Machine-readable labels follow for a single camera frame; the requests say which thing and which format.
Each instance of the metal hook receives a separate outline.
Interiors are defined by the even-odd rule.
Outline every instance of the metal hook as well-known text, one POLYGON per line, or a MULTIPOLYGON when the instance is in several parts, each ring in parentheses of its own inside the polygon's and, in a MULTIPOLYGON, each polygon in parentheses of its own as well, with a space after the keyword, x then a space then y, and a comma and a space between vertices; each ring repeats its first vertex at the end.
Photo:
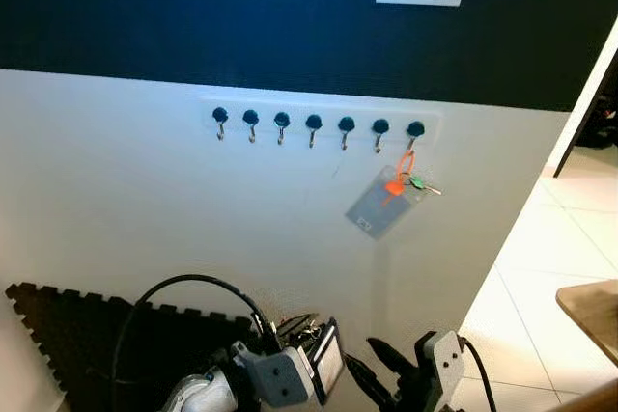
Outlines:
POLYGON ((379 146, 379 140, 382 138, 386 132, 388 132, 389 125, 387 120, 375 120, 374 125, 372 126, 372 130, 376 132, 376 143, 374 144, 374 151, 376 153, 380 153, 382 148, 379 146))
POLYGON ((280 111, 275 115, 274 123, 279 127, 279 139, 277 139, 277 144, 283 145, 283 131, 290 125, 290 116, 287 113, 280 111))
POLYGON ((316 131, 322 127, 322 118, 318 115, 311 115, 307 118, 307 122, 305 123, 309 129, 311 129, 311 136, 309 137, 309 148, 313 149, 315 145, 316 131))
POLYGON ((212 117, 219 124, 219 132, 216 134, 216 138, 219 140, 223 140, 225 137, 225 131, 223 130, 223 123, 228 121, 228 112, 225 108, 221 108, 220 106, 215 108, 212 112, 212 117))
POLYGON ((349 116, 342 118, 341 121, 339 122, 339 130, 341 130, 344 133, 344 137, 341 141, 341 150, 348 149, 348 134, 352 132, 355 127, 356 127, 356 124, 354 123, 354 120, 350 118, 349 116))
POLYGON ((255 143, 255 124, 260 122, 258 114, 254 110, 247 110, 244 112, 244 115, 242 115, 242 120, 249 124, 249 129, 251 130, 249 142, 252 144, 255 143))
POLYGON ((409 126, 406 129, 406 132, 407 132, 407 135, 409 135, 410 137, 409 143, 407 144, 406 151, 410 153, 412 151, 412 147, 414 145, 414 141, 416 140, 416 138, 420 137, 421 135, 425 133, 425 125, 422 124, 420 121, 415 121, 409 124, 409 126))

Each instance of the black cable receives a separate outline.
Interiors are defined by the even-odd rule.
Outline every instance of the black cable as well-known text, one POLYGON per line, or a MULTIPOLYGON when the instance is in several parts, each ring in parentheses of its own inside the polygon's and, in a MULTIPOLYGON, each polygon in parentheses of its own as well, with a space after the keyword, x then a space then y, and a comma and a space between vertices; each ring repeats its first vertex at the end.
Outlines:
POLYGON ((485 387, 487 401, 490 403, 490 411, 496 412, 495 401, 493 400, 492 386, 490 385, 490 379, 487 377, 487 372, 485 371, 485 366, 483 365, 481 356, 479 356, 478 351, 474 348, 474 346, 468 339, 464 337, 459 337, 459 339, 460 343, 465 344, 472 353, 472 357, 474 357, 474 361, 476 361, 476 365, 478 366, 479 372, 481 373, 481 379, 483 380, 483 386, 485 387))
POLYGON ((238 288, 234 287, 227 282, 217 279, 216 277, 211 277, 209 275, 201 275, 201 274, 185 274, 178 275, 176 277, 172 277, 170 279, 164 280, 156 284, 154 287, 146 291, 133 305, 128 315, 126 316, 125 322, 123 323, 120 332, 118 333, 118 338, 116 339, 116 345, 114 347, 114 354, 112 357, 112 366, 109 374, 109 385, 110 385, 110 399, 111 399, 111 410, 116 411, 116 401, 117 401, 117 384, 118 384, 118 360, 120 359, 121 349, 123 347, 123 342, 126 336, 126 330, 135 318, 135 314, 137 311, 144 306, 148 302, 148 300, 158 291, 169 287, 171 285, 177 284, 178 282, 206 282, 208 284, 217 285, 218 287, 222 287, 231 293, 235 294, 238 298, 246 303, 251 311, 255 314, 255 318, 258 319, 258 322, 262 325, 260 327, 263 330, 263 340, 266 342, 266 350, 267 351, 277 351, 281 349, 279 341, 277 339, 276 334, 272 330, 272 327, 268 323, 268 319, 262 312, 262 310, 258 307, 258 305, 246 294, 240 291, 238 288))

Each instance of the white tile floor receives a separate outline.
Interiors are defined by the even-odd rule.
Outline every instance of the white tile floor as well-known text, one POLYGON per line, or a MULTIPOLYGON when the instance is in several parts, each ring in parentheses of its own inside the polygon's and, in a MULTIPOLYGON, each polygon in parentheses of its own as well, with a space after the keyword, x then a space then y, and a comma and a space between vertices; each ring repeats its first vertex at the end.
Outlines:
MULTIPOLYGON (((555 302, 559 288, 618 278, 618 150, 576 148, 558 179, 541 176, 461 333, 480 351, 498 412, 547 411, 616 368, 555 302)), ((466 357, 453 404, 489 411, 466 357)))

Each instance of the wooden table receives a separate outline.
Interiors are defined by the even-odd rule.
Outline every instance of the wooden table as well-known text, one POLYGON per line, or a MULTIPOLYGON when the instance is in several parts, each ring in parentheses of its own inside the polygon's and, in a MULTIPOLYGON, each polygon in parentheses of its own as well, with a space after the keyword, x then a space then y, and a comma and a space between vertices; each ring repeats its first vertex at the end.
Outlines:
POLYGON ((618 280, 561 288, 556 301, 618 366, 618 280))

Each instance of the dark blue wall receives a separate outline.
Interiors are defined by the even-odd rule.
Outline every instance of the dark blue wall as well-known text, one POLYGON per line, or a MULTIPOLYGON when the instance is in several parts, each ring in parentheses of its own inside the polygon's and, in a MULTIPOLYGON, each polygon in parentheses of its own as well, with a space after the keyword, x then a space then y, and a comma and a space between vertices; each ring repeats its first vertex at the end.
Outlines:
POLYGON ((0 0, 0 68, 569 110, 618 0, 0 0))

